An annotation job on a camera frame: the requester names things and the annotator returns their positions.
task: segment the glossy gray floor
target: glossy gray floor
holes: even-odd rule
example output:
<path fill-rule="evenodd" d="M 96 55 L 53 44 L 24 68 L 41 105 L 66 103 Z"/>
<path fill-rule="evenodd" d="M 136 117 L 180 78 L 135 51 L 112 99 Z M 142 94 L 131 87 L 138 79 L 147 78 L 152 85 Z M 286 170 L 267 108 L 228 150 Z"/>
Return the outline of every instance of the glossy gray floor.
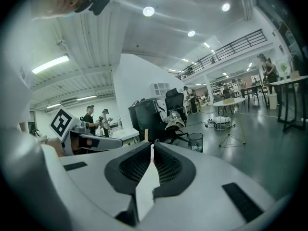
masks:
<path fill-rule="evenodd" d="M 246 145 L 219 148 L 219 131 L 206 128 L 204 122 L 213 119 L 218 114 L 210 113 L 217 108 L 203 106 L 202 113 L 189 115 L 187 127 L 182 131 L 188 133 L 200 132 L 204 135 L 204 153 L 219 157 L 240 169 L 255 181 L 259 182 L 276 200 L 294 192 L 299 177 L 307 162 L 308 132 L 290 128 L 282 133 L 283 124 L 275 117 L 278 110 L 266 109 L 260 100 L 260 106 L 251 105 L 248 113 L 247 102 L 240 104 L 238 112 L 233 116 L 232 133 L 240 137 L 239 122 L 241 123 L 246 139 Z M 289 109 L 289 118 L 292 118 L 292 106 Z M 174 145 L 188 148 L 188 143 L 175 140 Z"/>

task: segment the ceiling light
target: ceiling light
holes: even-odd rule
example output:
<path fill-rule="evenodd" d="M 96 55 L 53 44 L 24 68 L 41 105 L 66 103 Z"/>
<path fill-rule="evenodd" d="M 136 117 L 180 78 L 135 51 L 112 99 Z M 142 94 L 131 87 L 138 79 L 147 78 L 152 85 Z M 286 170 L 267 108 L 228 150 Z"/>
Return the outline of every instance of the ceiling light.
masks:
<path fill-rule="evenodd" d="M 143 9 L 143 14 L 147 17 L 150 17 L 154 14 L 155 12 L 155 9 L 153 7 L 145 7 Z"/>
<path fill-rule="evenodd" d="M 188 33 L 188 36 L 189 36 L 189 37 L 192 37 L 195 33 L 196 33 L 195 31 L 190 31 L 190 32 Z"/>
<path fill-rule="evenodd" d="M 85 97 L 85 98 L 78 98 L 77 101 L 88 99 L 88 98 L 96 98 L 96 97 L 97 97 L 97 95 L 89 96 L 89 97 Z"/>
<path fill-rule="evenodd" d="M 39 72 L 41 72 L 41 71 L 43 71 L 47 68 L 53 67 L 55 65 L 58 65 L 58 64 L 61 64 L 61 63 L 67 62 L 67 61 L 69 61 L 68 56 L 61 56 L 61 57 L 56 58 L 54 60 L 51 60 L 50 62 L 47 62 L 47 63 L 45 63 L 41 66 L 36 67 L 35 69 L 32 70 L 32 72 L 34 74 L 37 74 L 37 73 L 39 73 Z"/>
<path fill-rule="evenodd" d="M 223 11 L 228 11 L 229 8 L 230 8 L 230 4 L 228 4 L 228 3 L 225 3 L 225 4 L 222 6 L 222 10 L 223 10 Z"/>
<path fill-rule="evenodd" d="M 51 106 L 46 107 L 46 109 L 51 109 L 51 108 L 57 107 L 57 106 L 59 106 L 59 105 L 61 105 L 61 104 L 60 104 L 60 103 L 57 103 L 57 104 L 54 104 L 54 105 L 51 105 Z"/>

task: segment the trash can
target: trash can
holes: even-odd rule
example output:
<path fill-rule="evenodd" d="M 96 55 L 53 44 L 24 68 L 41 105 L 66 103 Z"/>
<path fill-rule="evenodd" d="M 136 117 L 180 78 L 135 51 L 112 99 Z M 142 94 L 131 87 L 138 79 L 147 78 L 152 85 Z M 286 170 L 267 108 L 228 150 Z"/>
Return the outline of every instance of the trash can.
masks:
<path fill-rule="evenodd" d="M 269 107 L 271 110 L 275 110 L 277 108 L 277 94 L 268 94 L 269 97 Z"/>
<path fill-rule="evenodd" d="M 192 151 L 203 152 L 203 134 L 192 133 L 188 135 L 189 145 Z"/>

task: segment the fluorescent tube light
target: fluorescent tube light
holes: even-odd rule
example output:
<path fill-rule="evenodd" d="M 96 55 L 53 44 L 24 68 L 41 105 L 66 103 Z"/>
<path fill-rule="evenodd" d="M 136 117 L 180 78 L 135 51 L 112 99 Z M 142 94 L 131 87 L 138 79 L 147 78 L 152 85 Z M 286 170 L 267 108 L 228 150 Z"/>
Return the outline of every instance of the fluorescent tube light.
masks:
<path fill-rule="evenodd" d="M 61 63 L 67 62 L 67 61 L 69 61 L 68 56 L 61 56 L 61 57 L 56 58 L 54 60 L 51 60 L 50 62 L 47 62 L 47 63 L 45 63 L 41 66 L 36 67 L 35 69 L 32 70 L 32 72 L 34 74 L 37 74 L 37 73 L 39 73 L 39 72 L 41 72 L 41 71 L 43 71 L 47 68 L 53 67 L 55 65 L 58 65 L 58 64 L 61 64 Z"/>
<path fill-rule="evenodd" d="M 57 107 L 57 106 L 59 106 L 59 105 L 61 105 L 61 104 L 60 104 L 60 103 L 57 103 L 57 104 L 54 104 L 54 105 L 51 105 L 51 106 L 46 107 L 46 109 L 51 109 L 51 108 Z"/>
<path fill-rule="evenodd" d="M 97 97 L 97 95 L 89 96 L 89 97 L 85 97 L 85 98 L 78 98 L 77 101 L 88 99 L 88 98 L 96 98 L 96 97 Z"/>

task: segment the round ceiling light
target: round ceiling light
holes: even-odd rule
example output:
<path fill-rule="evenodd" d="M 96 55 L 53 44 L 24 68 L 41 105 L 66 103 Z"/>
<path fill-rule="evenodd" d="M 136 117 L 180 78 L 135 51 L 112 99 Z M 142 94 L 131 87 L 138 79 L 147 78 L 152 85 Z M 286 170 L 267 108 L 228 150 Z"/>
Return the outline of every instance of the round ceiling light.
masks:
<path fill-rule="evenodd" d="M 228 3 L 225 3 L 223 6 L 222 6 L 222 10 L 223 11 L 228 11 L 229 10 L 229 8 L 230 8 L 230 4 L 228 4 Z"/>
<path fill-rule="evenodd" d="M 190 31 L 190 32 L 188 33 L 188 36 L 189 36 L 189 37 L 192 37 L 193 35 L 195 35 L 195 33 L 196 33 L 195 31 Z"/>
<path fill-rule="evenodd" d="M 152 16 L 153 14 L 154 14 L 154 12 L 155 12 L 155 10 L 154 10 L 154 8 L 152 8 L 152 7 L 145 7 L 144 9 L 143 9 L 143 14 L 145 15 L 145 16 Z"/>

